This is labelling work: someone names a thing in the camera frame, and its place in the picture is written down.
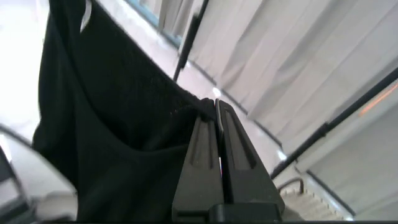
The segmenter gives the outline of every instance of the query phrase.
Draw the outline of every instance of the curtain fold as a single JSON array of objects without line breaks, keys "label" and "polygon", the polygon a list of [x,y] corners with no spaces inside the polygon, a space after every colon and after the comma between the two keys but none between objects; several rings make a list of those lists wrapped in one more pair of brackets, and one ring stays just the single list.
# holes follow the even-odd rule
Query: curtain fold
[{"label": "curtain fold", "polygon": [[393,0],[210,1],[190,60],[292,152],[398,66],[397,15]]}]

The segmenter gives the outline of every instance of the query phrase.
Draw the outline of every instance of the black garment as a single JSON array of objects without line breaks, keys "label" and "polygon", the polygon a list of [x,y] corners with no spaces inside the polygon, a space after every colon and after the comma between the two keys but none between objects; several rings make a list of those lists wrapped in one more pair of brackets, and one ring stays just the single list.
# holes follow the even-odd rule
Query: black garment
[{"label": "black garment", "polygon": [[161,221],[198,113],[213,101],[179,88],[93,1],[50,0],[34,149],[78,193],[78,220]]}]

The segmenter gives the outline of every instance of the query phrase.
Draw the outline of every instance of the black metal rod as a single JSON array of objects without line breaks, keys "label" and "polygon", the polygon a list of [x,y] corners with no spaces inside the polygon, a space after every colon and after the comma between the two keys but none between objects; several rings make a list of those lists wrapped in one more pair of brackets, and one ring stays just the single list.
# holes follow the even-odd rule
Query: black metal rod
[{"label": "black metal rod", "polygon": [[177,63],[177,67],[175,68],[173,81],[177,82],[178,76],[180,75],[181,69],[185,67],[187,63],[189,53],[192,49],[193,41],[197,35],[199,25],[201,20],[203,19],[203,15],[205,14],[205,10],[207,7],[209,0],[204,0],[203,4],[201,5],[199,14],[194,14],[192,17],[191,24],[189,26],[187,37],[185,38],[184,45],[182,46],[180,58]]},{"label": "black metal rod", "polygon": [[293,161],[298,159],[309,147],[311,147],[319,139],[326,136],[333,128],[337,127],[341,122],[348,118],[355,111],[360,109],[369,100],[375,97],[378,93],[387,88],[392,82],[398,79],[398,68],[384,77],[379,83],[367,91],[363,96],[356,100],[351,106],[345,109],[339,116],[320,126],[303,144],[301,144],[285,161],[280,162],[271,173],[271,179],[275,179],[281,172],[283,172]]}]

